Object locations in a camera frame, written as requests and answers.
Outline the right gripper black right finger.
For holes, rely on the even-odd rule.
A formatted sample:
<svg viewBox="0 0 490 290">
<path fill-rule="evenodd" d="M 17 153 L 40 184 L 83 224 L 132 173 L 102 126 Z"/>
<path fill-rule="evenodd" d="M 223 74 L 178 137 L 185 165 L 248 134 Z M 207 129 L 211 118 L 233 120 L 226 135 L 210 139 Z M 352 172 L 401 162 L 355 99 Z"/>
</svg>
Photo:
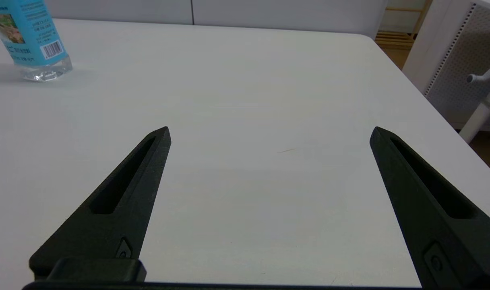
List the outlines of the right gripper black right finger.
<svg viewBox="0 0 490 290">
<path fill-rule="evenodd" d="M 396 134 L 370 147 L 421 286 L 490 289 L 490 217 Z"/>
</svg>

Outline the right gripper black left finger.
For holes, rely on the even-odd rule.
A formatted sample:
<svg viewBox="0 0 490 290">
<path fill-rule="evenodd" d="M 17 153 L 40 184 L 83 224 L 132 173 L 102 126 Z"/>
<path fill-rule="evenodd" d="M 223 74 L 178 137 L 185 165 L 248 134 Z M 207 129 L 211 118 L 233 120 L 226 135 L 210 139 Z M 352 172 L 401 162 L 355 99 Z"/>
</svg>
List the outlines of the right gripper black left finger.
<svg viewBox="0 0 490 290">
<path fill-rule="evenodd" d="M 171 146 L 168 127 L 152 131 L 31 255 L 35 279 L 62 258 L 137 259 Z"/>
</svg>

